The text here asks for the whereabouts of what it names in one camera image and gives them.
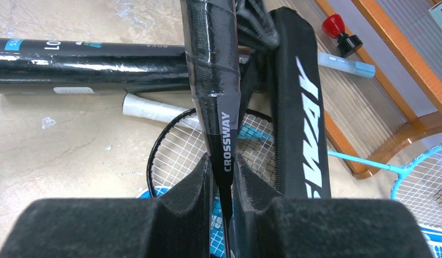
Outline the black Crossway racket bag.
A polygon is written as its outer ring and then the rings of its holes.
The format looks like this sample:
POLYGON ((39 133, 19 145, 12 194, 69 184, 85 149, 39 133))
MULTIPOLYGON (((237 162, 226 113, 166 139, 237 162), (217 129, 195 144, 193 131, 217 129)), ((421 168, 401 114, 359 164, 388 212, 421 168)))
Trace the black Crossway racket bag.
POLYGON ((237 1, 243 123, 239 150, 280 193, 330 198, 322 87, 313 27, 288 7, 237 1))

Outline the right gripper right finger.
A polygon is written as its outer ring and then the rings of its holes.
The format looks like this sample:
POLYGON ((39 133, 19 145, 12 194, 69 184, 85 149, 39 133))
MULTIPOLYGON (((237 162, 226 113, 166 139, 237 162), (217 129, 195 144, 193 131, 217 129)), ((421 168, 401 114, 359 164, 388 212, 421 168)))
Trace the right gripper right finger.
POLYGON ((432 257, 412 214, 384 199, 286 197, 238 154, 235 257, 432 257))

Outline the black shuttlecock tube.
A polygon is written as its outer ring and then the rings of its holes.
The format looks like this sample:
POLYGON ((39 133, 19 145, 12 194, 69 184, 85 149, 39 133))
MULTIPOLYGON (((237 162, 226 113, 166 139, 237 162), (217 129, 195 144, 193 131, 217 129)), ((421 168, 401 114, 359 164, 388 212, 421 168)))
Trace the black shuttlecock tube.
POLYGON ((189 90, 183 46, 0 38, 0 94, 189 90))

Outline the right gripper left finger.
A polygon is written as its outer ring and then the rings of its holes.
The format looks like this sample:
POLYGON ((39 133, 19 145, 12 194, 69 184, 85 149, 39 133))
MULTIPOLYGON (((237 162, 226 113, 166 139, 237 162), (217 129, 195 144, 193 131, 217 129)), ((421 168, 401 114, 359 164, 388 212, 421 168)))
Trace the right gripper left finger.
POLYGON ((158 198, 40 199, 19 216, 0 257, 209 257, 211 163, 158 198))

